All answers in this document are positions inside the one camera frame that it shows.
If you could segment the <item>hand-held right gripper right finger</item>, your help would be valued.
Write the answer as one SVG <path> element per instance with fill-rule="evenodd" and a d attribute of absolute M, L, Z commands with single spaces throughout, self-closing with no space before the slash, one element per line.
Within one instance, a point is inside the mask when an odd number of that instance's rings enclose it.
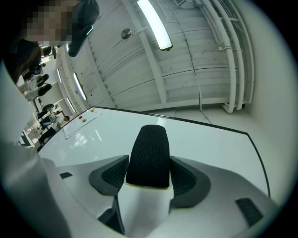
<path fill-rule="evenodd" d="M 169 238 L 232 238 L 277 208 L 235 172 L 174 156 L 170 161 L 174 197 L 163 222 Z"/>

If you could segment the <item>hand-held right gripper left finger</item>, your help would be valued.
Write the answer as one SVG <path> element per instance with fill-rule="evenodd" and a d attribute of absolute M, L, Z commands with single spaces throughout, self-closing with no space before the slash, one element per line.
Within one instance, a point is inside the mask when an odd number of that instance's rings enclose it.
<path fill-rule="evenodd" d="M 43 164 L 70 238 L 125 238 L 117 195 L 127 155 L 61 167 L 50 159 Z"/>

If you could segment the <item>whiteboard with black frame stand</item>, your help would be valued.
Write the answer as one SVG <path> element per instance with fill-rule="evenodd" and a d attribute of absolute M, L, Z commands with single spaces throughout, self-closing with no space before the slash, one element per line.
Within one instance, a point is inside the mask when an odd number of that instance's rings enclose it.
<path fill-rule="evenodd" d="M 98 107 L 99 115 L 74 135 L 57 132 L 39 151 L 56 166 L 77 165 L 130 154 L 142 126 L 166 130 L 170 154 L 233 171 L 267 195 L 262 158 L 248 133 L 188 119 Z"/>

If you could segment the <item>long ceiling light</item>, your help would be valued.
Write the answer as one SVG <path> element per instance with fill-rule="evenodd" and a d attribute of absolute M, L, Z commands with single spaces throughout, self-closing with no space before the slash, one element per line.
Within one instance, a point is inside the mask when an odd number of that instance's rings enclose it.
<path fill-rule="evenodd" d="M 170 37 L 162 23 L 159 15 L 151 5 L 149 0 L 138 0 L 138 6 L 140 7 L 141 11 L 143 12 L 146 20 L 148 21 L 153 34 L 156 38 L 158 43 L 159 49 L 162 51 L 169 51 L 173 45 L 170 40 Z"/>
<path fill-rule="evenodd" d="M 73 78 L 74 78 L 74 81 L 75 81 L 75 84 L 77 86 L 77 89 L 81 95 L 81 98 L 86 101 L 87 100 L 87 97 L 86 97 L 86 94 L 82 88 L 82 85 L 80 84 L 79 80 L 78 80 L 78 77 L 77 77 L 77 74 L 76 73 L 73 73 Z"/>

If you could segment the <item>creased printed paper sheet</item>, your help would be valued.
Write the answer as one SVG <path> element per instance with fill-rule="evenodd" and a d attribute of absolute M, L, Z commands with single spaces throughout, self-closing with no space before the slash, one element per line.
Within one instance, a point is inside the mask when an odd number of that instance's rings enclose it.
<path fill-rule="evenodd" d="M 91 121 L 93 121 L 94 119 L 98 118 L 101 115 L 102 115 L 102 110 L 95 107 L 88 109 L 82 114 L 78 115 L 76 118 L 68 122 L 63 127 L 65 139 L 70 138 L 72 135 L 74 135 L 76 132 L 82 129 L 85 125 L 87 125 L 88 123 L 90 123 Z"/>

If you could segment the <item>white ceiling pipe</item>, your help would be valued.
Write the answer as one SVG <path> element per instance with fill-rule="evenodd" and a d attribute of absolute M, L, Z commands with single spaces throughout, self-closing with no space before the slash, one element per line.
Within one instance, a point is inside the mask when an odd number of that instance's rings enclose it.
<path fill-rule="evenodd" d="M 220 9 L 222 17 L 225 20 L 226 25 L 231 34 L 231 38 L 234 43 L 234 51 L 236 52 L 236 56 L 237 56 L 239 84 L 238 84 L 238 102 L 237 102 L 236 110 L 239 111 L 242 109 L 243 102 L 244 102 L 245 72 L 244 72 L 243 51 L 241 49 L 236 30 L 232 24 L 232 20 L 230 19 L 226 9 L 224 8 L 223 0 L 218 0 L 218 1 L 220 4 L 220 7 L 218 8 Z"/>
<path fill-rule="evenodd" d="M 201 10 L 210 25 L 210 28 L 214 34 L 214 38 L 221 51 L 225 52 L 227 67 L 223 73 L 223 95 L 227 98 L 221 104 L 221 107 L 227 112 L 232 113 L 235 108 L 236 102 L 236 63 L 234 60 L 233 50 L 229 36 L 225 30 L 224 24 L 220 19 L 218 13 L 213 7 L 210 0 L 203 0 Z"/>
<path fill-rule="evenodd" d="M 242 43 L 244 46 L 244 54 L 246 58 L 246 68 L 247 68 L 247 89 L 246 89 L 246 104 L 250 104 L 252 102 L 253 89 L 255 83 L 255 65 L 254 65 L 254 55 L 252 50 L 251 38 L 245 24 L 244 17 L 238 7 L 238 3 L 241 3 L 241 0 L 231 0 L 231 4 L 233 5 L 234 13 L 236 14 L 239 24 L 242 29 Z"/>

